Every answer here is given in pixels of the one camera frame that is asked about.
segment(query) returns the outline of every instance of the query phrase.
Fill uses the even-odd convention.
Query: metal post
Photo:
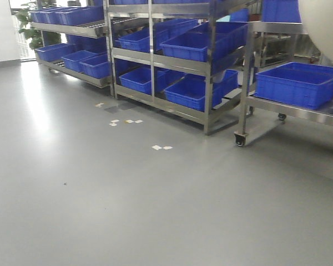
[[[110,67],[110,73],[112,75],[111,78],[111,84],[110,84],[110,93],[112,96],[114,96],[117,99],[117,94],[115,93],[115,84],[117,82],[117,75],[116,75],[116,69],[115,69],[115,60],[113,57],[113,31],[112,31],[112,23],[111,23],[111,17],[109,13],[107,12],[109,8],[109,0],[104,0],[104,14],[105,14],[105,25],[107,26],[107,34],[106,34],[106,44],[107,44],[107,58]]]
[[[212,98],[213,98],[213,53],[215,50],[215,39],[216,39],[216,9],[217,0],[210,1],[209,9],[209,28],[208,28],[208,48],[207,48],[207,69],[206,69],[206,88],[205,88],[205,118],[204,118],[204,133],[210,134],[210,113],[212,110]]]
[[[242,85],[242,92],[240,98],[240,116],[239,116],[239,123],[238,123],[238,131],[236,134],[238,135],[246,135],[245,128],[246,128],[246,113],[247,113],[247,104],[246,98],[249,94],[249,87],[250,87],[250,77],[251,77],[251,69],[252,69],[252,62],[253,62],[253,51],[254,51],[254,33],[251,24],[248,28],[247,40],[246,40],[246,50],[245,50],[245,65],[244,65],[244,72],[243,72],[243,85]]]
[[[157,87],[157,72],[154,71],[154,36],[153,36],[153,18],[152,18],[152,0],[148,0],[148,19],[149,19],[149,53],[150,53],[150,76],[152,84],[152,102],[154,102],[155,88]]]
[[[289,49],[289,59],[288,61],[292,62],[294,61],[295,53],[296,53],[296,43],[298,39],[297,34],[291,34],[291,40],[290,40],[290,49]]]

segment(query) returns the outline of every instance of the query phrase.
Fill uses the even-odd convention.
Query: paper scrap
[[[154,145],[152,148],[155,149],[155,150],[157,150],[157,151],[159,151],[160,149],[162,149],[162,147],[160,147],[158,145]]]

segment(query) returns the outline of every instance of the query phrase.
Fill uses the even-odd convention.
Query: gray epoxy floor
[[[0,69],[0,266],[333,266],[333,127],[256,110],[248,147],[234,130]]]

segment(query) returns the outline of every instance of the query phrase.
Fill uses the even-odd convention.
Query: blue plastic crate
[[[110,76],[110,66],[107,54],[98,55],[80,62],[83,73],[97,79]]]
[[[95,6],[103,6],[104,5],[104,0],[94,0],[94,5]]]
[[[301,22],[298,0],[263,0],[262,21]]]
[[[165,72],[157,71],[157,87],[155,92],[160,92],[167,87]],[[141,67],[120,76],[121,84],[141,93],[152,94],[152,76],[150,68]]]
[[[160,44],[168,39],[167,30],[155,30],[155,50],[160,50]],[[134,32],[118,39],[123,49],[129,49],[139,52],[149,52],[149,29],[144,28],[138,32]]]
[[[148,0],[114,0],[115,4],[148,4]]]
[[[216,43],[213,59],[218,60],[246,43],[247,24],[240,22],[217,22]],[[160,46],[169,57],[206,62],[209,44],[208,24],[204,23]]]
[[[243,8],[230,15],[230,22],[247,22],[249,20],[249,9]]]
[[[278,68],[286,68],[293,70],[300,70],[312,73],[326,74],[333,76],[333,67],[324,66],[324,65],[313,65],[313,64],[303,64],[297,62],[291,62],[284,65],[279,66]]]
[[[44,61],[53,62],[62,58],[67,54],[71,54],[75,52],[74,45],[66,44],[66,43],[59,43],[54,44],[46,47],[37,48],[36,52]]]
[[[92,53],[89,51],[78,51],[76,53],[73,54],[68,54],[62,57],[65,67],[68,69],[72,69],[76,72],[82,72],[83,68],[80,65],[80,62],[91,58],[91,57],[95,57],[97,54],[96,53]]]
[[[62,25],[82,25],[104,19],[104,8],[97,7],[78,7],[65,9],[57,12],[59,21]]]
[[[163,70],[165,72],[165,78],[166,78],[166,83],[168,85],[176,82],[177,80],[181,79],[183,76],[185,76],[184,72],[179,72],[171,69],[165,69]]]
[[[157,30],[168,30],[169,39],[179,36],[198,25],[198,19],[177,18],[154,25]]]
[[[198,111],[205,111],[205,78],[186,75],[184,79],[164,90],[166,99]],[[222,102],[224,95],[238,88],[238,72],[227,70],[221,82],[215,83],[212,95],[212,107]]]
[[[31,19],[33,22],[38,23],[47,23],[45,15],[42,13],[42,10],[40,11],[30,11]]]
[[[45,23],[49,24],[59,24],[59,15],[57,12],[63,12],[64,10],[68,10],[72,8],[68,7],[53,7],[53,8],[47,8],[41,11],[42,15],[45,17]]]
[[[256,76],[256,97],[312,110],[333,98],[333,76],[285,68],[274,68]]]

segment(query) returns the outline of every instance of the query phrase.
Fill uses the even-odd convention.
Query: metal shelving rack
[[[181,116],[191,121],[204,125],[205,134],[210,134],[212,131],[224,127],[221,125],[216,128],[215,123],[222,117],[222,115],[239,104],[240,94],[229,99],[225,104],[217,109],[212,109],[212,91],[213,91],[213,79],[215,76],[234,65],[239,59],[244,56],[244,47],[237,49],[232,54],[218,61],[216,65],[213,65],[213,52],[215,47],[215,25],[218,18],[224,17],[232,12],[237,11],[240,8],[245,8],[254,0],[226,0],[217,1],[211,0],[210,3],[193,3],[193,4],[153,4],[152,0],[148,0],[148,4],[132,4],[132,5],[113,5],[109,4],[108,0],[105,0],[105,18],[108,23],[108,32],[110,34],[110,51],[113,65],[113,86],[114,94],[117,98],[119,95],[125,96],[147,105],[153,106],[158,109],[170,112],[172,114]],[[126,50],[113,47],[113,18],[145,18],[149,22],[149,34],[150,34],[150,53],[136,52],[133,50]],[[209,46],[208,46],[208,60],[207,62],[198,62],[193,60],[185,60],[173,57],[166,57],[160,54],[156,54],[153,51],[153,24],[154,20],[167,19],[167,18],[198,18],[207,19],[209,21]],[[144,94],[138,91],[123,87],[117,83],[117,76],[114,67],[115,59],[123,59],[132,62],[142,63],[150,65],[152,73],[152,94]],[[205,111],[196,111],[171,103],[155,94],[155,75],[154,67],[166,68],[176,71],[182,71],[185,73],[196,74],[205,76],[206,80],[206,99],[205,99]]]
[[[107,33],[107,27],[106,27],[105,21],[96,21],[96,22],[83,24],[83,25],[77,25],[77,26],[32,22],[32,26],[34,26],[36,29],[41,30],[42,32],[65,33],[65,34],[83,36],[83,37],[94,38],[94,39],[106,36],[106,33]],[[64,66],[64,62],[62,60],[57,60],[54,62],[47,62],[47,61],[41,60],[39,58],[38,54],[36,54],[36,58],[37,58],[38,63],[47,66],[49,70],[53,69],[53,70],[65,73],[67,75],[80,79],[86,83],[92,84],[98,88],[105,88],[105,87],[109,86],[112,82],[111,76],[108,76],[108,77],[102,78],[102,79],[96,79],[94,77],[85,75],[83,73],[70,70]]]
[[[253,55],[256,52],[255,39],[257,33],[283,33],[289,34],[296,40],[297,35],[307,34],[301,23],[270,23],[270,22],[253,22],[248,27],[248,37],[245,53],[244,81],[241,92],[241,113],[239,116],[238,130],[235,132],[236,144],[243,147],[246,143],[246,112],[249,106],[252,108],[261,108],[268,111],[279,113],[279,119],[285,120],[287,115],[298,117],[325,125],[333,126],[333,101],[323,106],[320,110],[309,110],[293,105],[277,103],[271,100],[265,100],[252,96],[256,82],[250,84],[252,69],[256,66]],[[295,42],[292,43],[292,52],[294,55]]]

